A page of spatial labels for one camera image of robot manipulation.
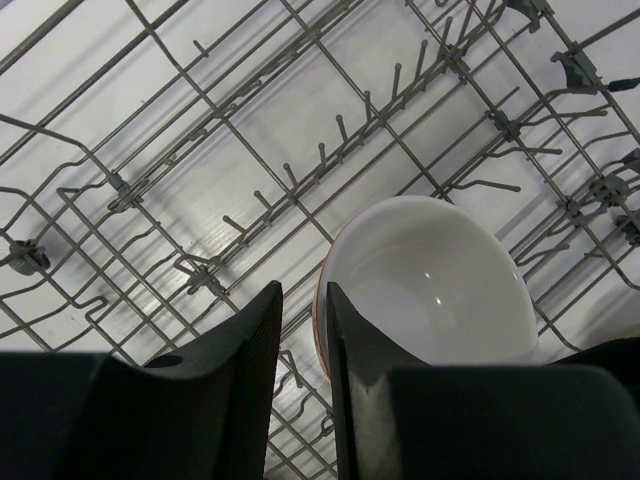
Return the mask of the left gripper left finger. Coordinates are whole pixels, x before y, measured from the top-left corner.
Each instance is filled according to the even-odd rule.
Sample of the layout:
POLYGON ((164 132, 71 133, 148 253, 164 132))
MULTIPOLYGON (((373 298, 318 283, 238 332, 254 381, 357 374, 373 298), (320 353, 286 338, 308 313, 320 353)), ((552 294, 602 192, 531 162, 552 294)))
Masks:
POLYGON ((259 479, 283 292, 144 366, 106 353, 1 357, 5 479, 259 479))

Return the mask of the orange bowl white inside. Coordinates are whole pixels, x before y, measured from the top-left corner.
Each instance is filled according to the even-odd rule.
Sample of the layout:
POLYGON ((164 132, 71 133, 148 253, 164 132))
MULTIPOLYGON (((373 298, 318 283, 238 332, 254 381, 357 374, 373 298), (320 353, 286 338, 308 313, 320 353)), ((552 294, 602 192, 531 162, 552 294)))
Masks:
POLYGON ((388 198, 341 228, 312 301, 323 370, 331 282, 366 320, 428 364, 538 361, 536 318, 521 272, 492 233, 446 201, 388 198))

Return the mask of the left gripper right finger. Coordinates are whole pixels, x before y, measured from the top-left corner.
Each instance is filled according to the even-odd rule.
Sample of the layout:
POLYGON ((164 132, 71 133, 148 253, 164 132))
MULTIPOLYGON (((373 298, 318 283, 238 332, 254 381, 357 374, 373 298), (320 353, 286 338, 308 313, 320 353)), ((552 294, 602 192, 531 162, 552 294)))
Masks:
POLYGON ((639 341, 543 366, 430 366, 327 291, 342 479, 635 479, 639 341))

